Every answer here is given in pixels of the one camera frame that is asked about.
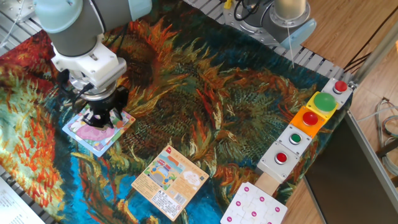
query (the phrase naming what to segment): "red button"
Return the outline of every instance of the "red button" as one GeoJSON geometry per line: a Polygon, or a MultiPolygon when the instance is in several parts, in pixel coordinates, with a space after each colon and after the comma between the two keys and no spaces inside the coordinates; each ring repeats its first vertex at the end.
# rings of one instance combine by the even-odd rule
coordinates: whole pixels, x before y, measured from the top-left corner
{"type": "Polygon", "coordinates": [[[287,160],[286,154],[280,152],[276,155],[275,160],[278,164],[283,164],[287,160]]]}
{"type": "Polygon", "coordinates": [[[313,126],[318,123],[318,116],[314,112],[306,112],[303,115],[304,124],[313,126]]]}
{"type": "Polygon", "coordinates": [[[337,81],[334,87],[336,93],[342,93],[347,90],[347,84],[343,81],[337,81]]]}

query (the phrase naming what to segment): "orange button housing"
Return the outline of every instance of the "orange button housing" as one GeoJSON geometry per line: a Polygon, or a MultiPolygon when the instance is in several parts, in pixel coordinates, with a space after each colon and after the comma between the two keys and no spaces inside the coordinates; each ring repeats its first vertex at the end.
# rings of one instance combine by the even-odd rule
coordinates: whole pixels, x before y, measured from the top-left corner
{"type": "Polygon", "coordinates": [[[310,136],[311,138],[314,138],[317,133],[319,132],[319,129],[322,128],[322,126],[327,122],[325,119],[323,119],[321,116],[318,116],[318,122],[314,125],[308,125],[304,122],[303,116],[306,112],[312,112],[305,106],[302,106],[301,109],[297,112],[297,114],[294,116],[293,120],[290,122],[291,125],[295,126],[296,128],[299,128],[301,131],[303,131],[305,134],[310,136]]]}

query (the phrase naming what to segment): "barcode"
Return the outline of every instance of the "barcode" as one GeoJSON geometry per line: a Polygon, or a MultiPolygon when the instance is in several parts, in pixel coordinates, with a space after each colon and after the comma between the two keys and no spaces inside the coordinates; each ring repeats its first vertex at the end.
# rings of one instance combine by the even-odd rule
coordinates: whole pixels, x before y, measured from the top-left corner
{"type": "Polygon", "coordinates": [[[174,199],[180,204],[183,205],[187,199],[180,194],[177,194],[174,199]]]}

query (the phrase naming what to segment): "patterned fabric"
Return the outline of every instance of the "patterned fabric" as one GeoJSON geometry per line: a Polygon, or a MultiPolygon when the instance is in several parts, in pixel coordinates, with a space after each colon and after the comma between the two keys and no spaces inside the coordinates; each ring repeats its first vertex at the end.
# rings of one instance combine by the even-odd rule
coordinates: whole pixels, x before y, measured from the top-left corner
{"type": "MultiPolygon", "coordinates": [[[[106,44],[122,28],[106,34],[106,44]]],[[[111,47],[117,51],[122,38],[111,47]]],[[[96,157],[62,132],[50,39],[40,32],[0,58],[0,165],[60,223],[170,223],[131,188],[171,144],[209,175],[176,223],[219,223],[243,182],[327,78],[276,55],[180,1],[154,1],[119,51],[136,122],[96,157]]],[[[285,203],[348,106],[321,129],[274,197],[285,203]]]]}

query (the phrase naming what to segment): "button panel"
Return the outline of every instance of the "button panel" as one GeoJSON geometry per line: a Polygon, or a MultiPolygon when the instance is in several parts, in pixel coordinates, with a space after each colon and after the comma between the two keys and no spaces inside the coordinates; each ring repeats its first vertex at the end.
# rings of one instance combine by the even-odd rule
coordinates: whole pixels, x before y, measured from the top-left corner
{"type": "Polygon", "coordinates": [[[299,160],[300,156],[288,150],[281,143],[274,142],[260,159],[260,162],[257,164],[257,168],[266,172],[279,183],[283,183],[283,181],[285,181],[293,171],[293,168],[297,165],[299,160]],[[279,154],[284,154],[286,156],[286,161],[283,164],[277,162],[276,157],[279,154]]]}
{"type": "Polygon", "coordinates": [[[329,79],[328,83],[325,85],[325,87],[323,87],[322,93],[329,93],[331,94],[338,106],[337,109],[340,110],[341,107],[346,103],[346,101],[348,100],[348,98],[351,96],[353,89],[350,88],[349,86],[346,87],[346,90],[343,91],[345,89],[345,86],[347,84],[344,83],[343,81],[338,81],[335,78],[331,78],[329,79]]]}
{"type": "Polygon", "coordinates": [[[337,110],[338,103],[336,103],[336,101],[331,103],[331,101],[334,100],[334,97],[328,93],[322,93],[319,97],[317,97],[319,94],[320,92],[316,92],[311,97],[310,101],[308,101],[306,107],[328,121],[337,110]]]}
{"type": "Polygon", "coordinates": [[[312,138],[310,136],[291,124],[287,126],[277,140],[277,142],[283,144],[287,149],[298,156],[304,153],[311,141],[312,138]]]}
{"type": "Polygon", "coordinates": [[[325,123],[325,119],[321,118],[305,106],[301,107],[290,122],[291,125],[303,131],[305,134],[310,136],[310,138],[314,138],[325,123]]]}

